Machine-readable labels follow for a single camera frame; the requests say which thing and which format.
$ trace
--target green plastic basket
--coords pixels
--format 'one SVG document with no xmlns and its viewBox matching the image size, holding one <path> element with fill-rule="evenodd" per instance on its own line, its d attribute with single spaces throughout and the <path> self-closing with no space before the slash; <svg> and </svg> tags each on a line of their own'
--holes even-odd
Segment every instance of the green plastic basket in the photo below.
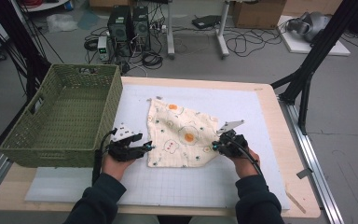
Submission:
<svg viewBox="0 0 358 224">
<path fill-rule="evenodd" d="M 92 167 L 122 90 L 115 65 L 53 64 L 0 151 L 25 167 Z"/>
</svg>

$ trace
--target white board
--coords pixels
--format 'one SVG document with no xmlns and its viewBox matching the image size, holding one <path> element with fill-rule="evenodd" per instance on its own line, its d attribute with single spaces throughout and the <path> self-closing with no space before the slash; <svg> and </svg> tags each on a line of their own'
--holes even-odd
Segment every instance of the white board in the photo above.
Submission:
<svg viewBox="0 0 358 224">
<path fill-rule="evenodd" d="M 143 139 L 133 144 L 133 147 L 140 146 L 148 140 L 146 115 L 150 103 L 147 99 L 157 96 L 162 97 L 162 101 L 167 103 L 182 105 L 216 116 L 219 118 L 219 127 L 226 121 L 244 119 L 245 123 L 235 131 L 243 134 L 249 146 L 260 155 L 261 169 L 270 191 L 278 197 L 282 209 L 289 209 L 264 116 L 254 92 L 125 85 L 115 126 L 123 122 L 133 131 L 145 133 Z M 74 191 L 77 197 L 65 196 L 68 190 L 62 189 L 62 177 L 53 180 L 52 174 L 49 173 L 49 181 L 43 181 L 45 169 L 48 168 L 37 169 L 34 182 L 27 193 L 27 201 L 51 202 L 50 199 L 53 197 L 43 192 L 53 192 L 53 189 L 56 189 L 56 194 L 60 194 L 58 197 L 61 199 L 60 202 L 75 202 L 73 198 L 81 197 L 82 191 L 80 190 Z M 49 168 L 49 172 L 60 172 L 66 169 L 68 168 Z M 89 184 L 84 185 L 86 188 L 90 185 L 91 169 L 89 173 L 83 173 L 83 175 L 89 176 Z M 145 155 L 126 171 L 121 182 L 127 188 L 127 192 L 120 199 L 119 204 L 234 207 L 238 201 L 234 184 L 238 179 L 234 164 L 224 156 L 218 156 L 200 168 L 154 168 L 147 167 Z"/>
<path fill-rule="evenodd" d="M 296 33 L 296 31 L 286 31 L 285 27 L 279 29 L 281 27 L 281 24 L 291 19 L 293 19 L 293 17 L 281 16 L 278 21 L 278 30 L 281 33 L 281 37 L 283 39 L 284 44 L 291 53 L 309 53 L 311 50 L 310 43 L 305 41 L 303 36 Z M 342 45 L 341 42 L 339 42 L 339 40 L 328 53 L 328 55 L 336 56 L 350 56 L 350 54 L 351 53 L 347 50 L 347 48 L 345 48 L 345 46 Z"/>
</svg>

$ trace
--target concrete floor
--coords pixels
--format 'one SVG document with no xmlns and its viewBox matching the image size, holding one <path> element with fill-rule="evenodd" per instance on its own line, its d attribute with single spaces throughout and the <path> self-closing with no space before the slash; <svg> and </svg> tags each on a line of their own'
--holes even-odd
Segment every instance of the concrete floor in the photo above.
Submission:
<svg viewBox="0 0 358 224">
<path fill-rule="evenodd" d="M 56 8 L 44 13 L 38 16 L 68 13 L 79 21 L 84 10 L 64 12 Z M 105 26 L 106 22 L 98 19 L 88 30 L 46 34 L 46 38 L 66 63 L 84 63 L 84 37 Z M 213 35 L 210 35 L 209 42 L 207 35 L 203 34 L 175 34 L 175 39 L 176 43 L 186 45 L 186 51 L 177 54 L 172 61 L 166 57 L 164 49 L 161 53 L 163 66 L 159 70 L 147 70 L 149 77 L 272 83 L 296 71 L 307 56 L 289 53 L 281 43 L 267 45 L 246 58 L 231 53 L 221 60 Z M 307 130 L 344 222 L 358 223 L 358 48 L 344 40 L 341 42 L 351 56 L 328 56 L 317 70 L 310 90 Z M 46 43 L 45 50 L 51 63 L 59 62 Z M 135 68 L 128 75 L 144 77 L 145 72 Z M 276 93 L 283 91 L 284 87 L 277 89 Z M 12 62 L 0 61 L 0 133 L 24 102 Z M 34 223 L 36 219 L 39 223 L 59 223 L 66 216 L 67 213 L 0 211 L 0 223 Z M 285 222 L 327 223 L 327 219 L 323 213 L 316 219 L 286 218 Z"/>
</svg>

